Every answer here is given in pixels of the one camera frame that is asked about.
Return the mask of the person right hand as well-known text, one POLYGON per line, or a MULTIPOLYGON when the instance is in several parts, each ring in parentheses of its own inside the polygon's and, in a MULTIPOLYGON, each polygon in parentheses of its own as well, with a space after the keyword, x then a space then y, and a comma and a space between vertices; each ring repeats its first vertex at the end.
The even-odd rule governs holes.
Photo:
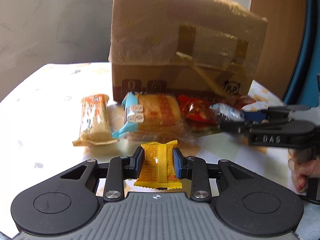
POLYGON ((305 163, 298 160, 298 154, 295 150, 289 149, 290 159, 288 167, 291 170, 291 179, 297 191, 303 192, 307 187, 308 178, 319 178, 320 163, 318 159, 312 159, 305 163))

